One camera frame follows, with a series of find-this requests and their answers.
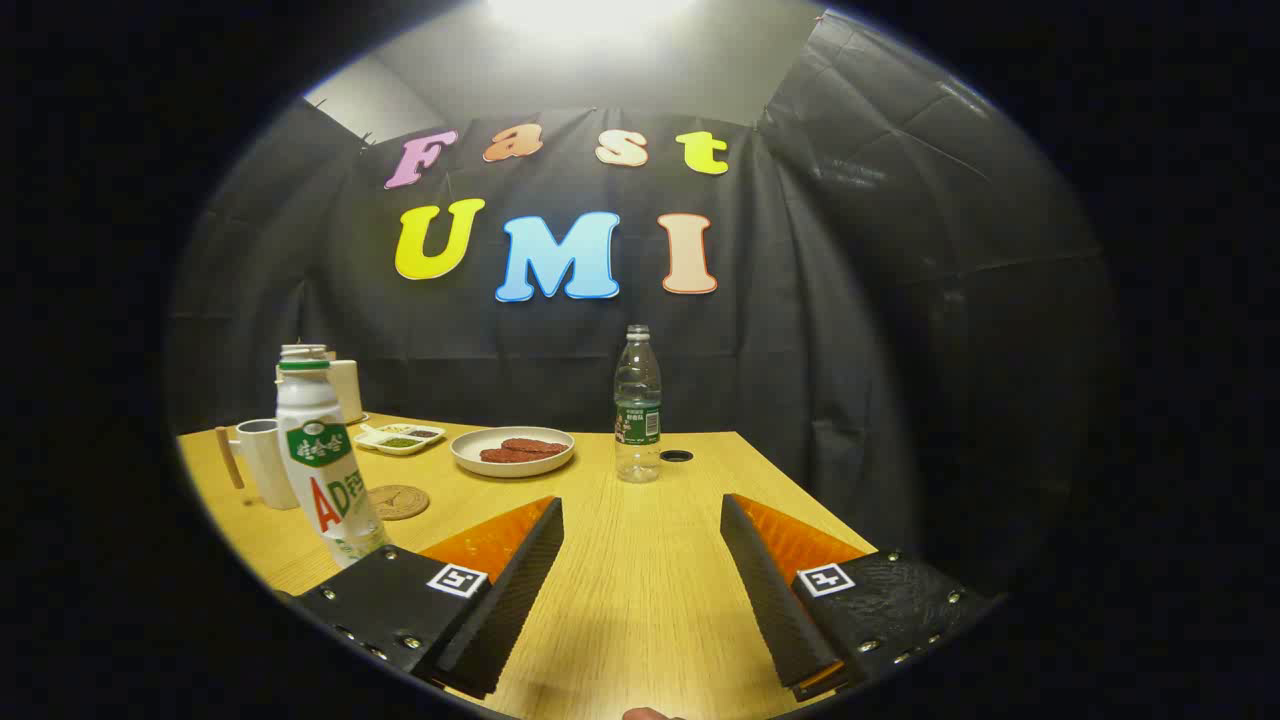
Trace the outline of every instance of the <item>tabletop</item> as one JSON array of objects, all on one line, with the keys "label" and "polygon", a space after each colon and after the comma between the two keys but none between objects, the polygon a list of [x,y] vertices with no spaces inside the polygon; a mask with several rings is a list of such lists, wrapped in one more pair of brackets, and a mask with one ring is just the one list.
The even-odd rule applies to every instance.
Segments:
[{"label": "tabletop", "polygon": [[[721,501],[736,492],[859,550],[876,548],[737,433],[663,433],[664,450],[694,457],[663,462],[646,484],[613,477],[612,433],[570,433],[576,451],[564,466],[503,480],[453,461],[449,442],[480,428],[381,414],[367,420],[393,421],[445,429],[416,455],[356,451],[367,487],[406,484],[430,496],[421,514],[385,521],[394,544],[417,552],[540,497],[563,502],[559,556],[498,689],[480,705],[526,720],[618,719],[639,706],[689,720],[755,720],[831,694],[797,703],[778,683],[719,536]],[[223,536],[268,585],[300,594],[338,573],[301,509],[264,505],[243,464],[244,489],[232,486],[214,430],[178,443]]]}]

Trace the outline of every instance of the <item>letter m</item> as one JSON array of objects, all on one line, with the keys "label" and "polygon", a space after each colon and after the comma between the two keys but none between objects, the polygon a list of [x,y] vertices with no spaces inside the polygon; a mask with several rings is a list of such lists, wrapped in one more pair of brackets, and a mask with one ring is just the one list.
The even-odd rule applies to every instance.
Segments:
[{"label": "letter m", "polygon": [[538,287],[550,297],[559,290],[570,265],[573,277],[564,295],[576,300],[613,297],[618,283],[609,274],[609,241],[618,217],[613,213],[586,213],[573,222],[563,242],[556,242],[547,222],[536,215],[508,220],[503,229],[511,236],[507,279],[498,288],[502,302],[522,302],[534,296],[529,268]]}]

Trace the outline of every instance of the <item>mug handle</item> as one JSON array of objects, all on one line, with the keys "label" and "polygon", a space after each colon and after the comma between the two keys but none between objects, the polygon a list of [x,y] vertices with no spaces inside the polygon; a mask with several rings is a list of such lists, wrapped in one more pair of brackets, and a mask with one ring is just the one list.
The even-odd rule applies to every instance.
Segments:
[{"label": "mug handle", "polygon": [[227,465],[227,471],[232,475],[232,484],[236,489],[244,489],[244,479],[239,477],[239,468],[236,466],[236,459],[232,457],[232,441],[227,438],[227,428],[218,425],[214,428],[214,433],[218,434],[218,450],[223,454],[223,464]]}]

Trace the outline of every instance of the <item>sausage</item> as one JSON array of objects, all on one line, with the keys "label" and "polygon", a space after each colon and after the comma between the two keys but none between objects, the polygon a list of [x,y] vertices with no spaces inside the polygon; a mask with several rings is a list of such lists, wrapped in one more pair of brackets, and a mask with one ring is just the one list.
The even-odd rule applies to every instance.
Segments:
[{"label": "sausage", "polygon": [[502,441],[502,446],[507,450],[520,450],[524,452],[550,452],[552,455],[558,455],[568,450],[567,445],[561,445],[558,442],[543,442],[540,439],[529,439],[522,437],[504,439]]},{"label": "sausage", "polygon": [[480,460],[485,462],[529,462],[531,460],[550,457],[552,455],[556,455],[556,452],[525,452],[522,450],[494,447],[492,450],[481,450]]}]

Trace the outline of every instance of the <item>white bottle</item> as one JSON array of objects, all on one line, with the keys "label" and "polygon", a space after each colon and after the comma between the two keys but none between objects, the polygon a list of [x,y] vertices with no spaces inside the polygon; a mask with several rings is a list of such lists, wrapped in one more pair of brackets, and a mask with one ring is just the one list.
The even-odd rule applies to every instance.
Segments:
[{"label": "white bottle", "polygon": [[356,454],[329,384],[325,346],[284,346],[275,419],[280,460],[311,527],[339,568],[390,544],[369,500]]},{"label": "white bottle", "polygon": [[649,347],[649,325],[627,325],[627,346],[613,373],[614,466],[618,479],[648,483],[658,479],[662,439],[662,373]]}]

